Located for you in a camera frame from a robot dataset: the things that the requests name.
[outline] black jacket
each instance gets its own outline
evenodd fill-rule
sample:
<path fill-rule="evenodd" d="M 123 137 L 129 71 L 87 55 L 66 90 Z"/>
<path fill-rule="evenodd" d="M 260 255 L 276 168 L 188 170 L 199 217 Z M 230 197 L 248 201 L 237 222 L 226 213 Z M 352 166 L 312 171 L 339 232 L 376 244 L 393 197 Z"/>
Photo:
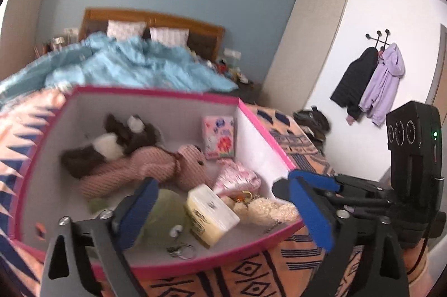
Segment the black jacket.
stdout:
<path fill-rule="evenodd" d="M 348 114 L 355 120 L 362 113 L 358 104 L 377 67 L 378 56 L 375 47 L 367 48 L 357 60 L 351 62 L 331 96 L 331 100 L 339 106 L 348 108 Z"/>

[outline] headboard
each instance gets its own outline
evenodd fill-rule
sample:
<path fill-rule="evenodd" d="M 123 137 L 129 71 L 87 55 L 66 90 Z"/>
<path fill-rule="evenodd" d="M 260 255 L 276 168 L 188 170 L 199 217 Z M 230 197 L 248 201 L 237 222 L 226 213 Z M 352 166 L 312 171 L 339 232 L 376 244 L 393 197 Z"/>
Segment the headboard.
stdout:
<path fill-rule="evenodd" d="M 147 27 L 142 36 L 144 39 L 150 39 L 150 27 L 187 28 L 188 47 L 200 57 L 211 61 L 216 60 L 225 33 L 225 28 L 221 26 L 170 14 L 121 8 L 86 8 L 79 39 L 83 40 L 93 32 L 106 32 L 109 20 L 146 22 Z"/>

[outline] blue comforter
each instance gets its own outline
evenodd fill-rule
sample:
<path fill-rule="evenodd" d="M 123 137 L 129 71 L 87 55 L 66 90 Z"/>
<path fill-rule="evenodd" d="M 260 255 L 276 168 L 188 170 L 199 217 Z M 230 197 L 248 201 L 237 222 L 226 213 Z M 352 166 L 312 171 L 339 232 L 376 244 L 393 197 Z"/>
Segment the blue comforter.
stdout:
<path fill-rule="evenodd" d="M 229 79 L 194 62 L 184 48 L 169 48 L 140 37 L 116 41 L 95 33 L 78 44 L 39 58 L 2 81 L 0 104 L 61 82 L 191 92 L 237 89 Z"/>

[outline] lavender jacket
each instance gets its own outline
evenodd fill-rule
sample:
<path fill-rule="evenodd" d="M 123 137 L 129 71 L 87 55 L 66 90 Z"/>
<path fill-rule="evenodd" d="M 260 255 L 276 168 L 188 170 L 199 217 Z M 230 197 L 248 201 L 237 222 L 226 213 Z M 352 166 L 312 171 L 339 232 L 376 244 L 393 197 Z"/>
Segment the lavender jacket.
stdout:
<path fill-rule="evenodd" d="M 388 46 L 379 58 L 379 64 L 372 74 L 358 107 L 381 126 L 391 110 L 401 76 L 405 74 L 404 59 L 395 43 Z"/>

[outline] patterned bedspread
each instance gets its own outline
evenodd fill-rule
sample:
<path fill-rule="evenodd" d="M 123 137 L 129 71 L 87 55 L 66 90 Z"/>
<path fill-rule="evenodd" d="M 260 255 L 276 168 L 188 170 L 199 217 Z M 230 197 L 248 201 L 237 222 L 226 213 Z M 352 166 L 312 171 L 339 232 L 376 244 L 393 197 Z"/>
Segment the patterned bedspread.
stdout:
<path fill-rule="evenodd" d="M 23 162 L 42 134 L 47 120 L 63 105 L 57 90 L 36 92 L 13 110 L 0 115 L 0 262 L 25 296 L 39 295 L 42 264 L 7 238 L 14 185 Z M 291 117 L 273 109 L 250 106 L 297 168 L 331 174 L 332 168 Z M 355 275 L 361 248 L 353 251 L 337 296 L 345 296 Z M 317 248 L 307 229 L 291 235 L 276 247 L 245 260 L 195 275 L 157 281 L 140 281 L 149 296 L 299 296 L 317 270 L 324 251 Z M 113 296 L 107 283 L 104 295 Z"/>

